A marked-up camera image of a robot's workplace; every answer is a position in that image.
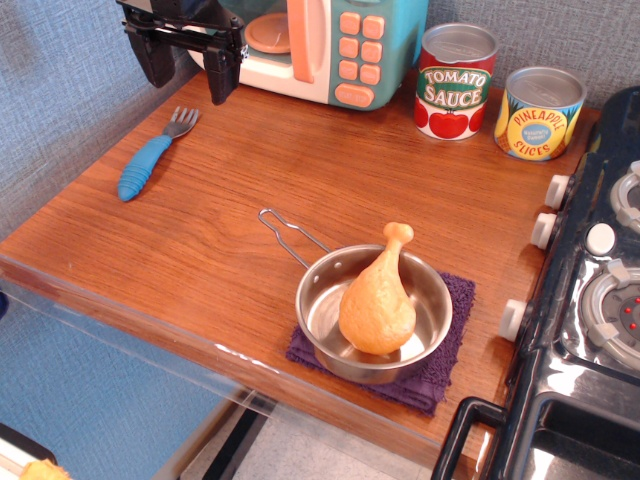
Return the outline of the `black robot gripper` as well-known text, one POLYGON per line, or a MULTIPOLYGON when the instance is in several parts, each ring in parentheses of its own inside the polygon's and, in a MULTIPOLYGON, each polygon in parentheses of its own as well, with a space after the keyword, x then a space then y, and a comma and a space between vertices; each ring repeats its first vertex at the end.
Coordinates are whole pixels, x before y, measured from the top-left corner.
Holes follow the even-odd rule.
POLYGON ((223 104, 239 84, 248 55, 244 22, 219 1, 117 1, 131 48, 156 88, 175 74, 172 46, 204 52, 211 100, 223 104))

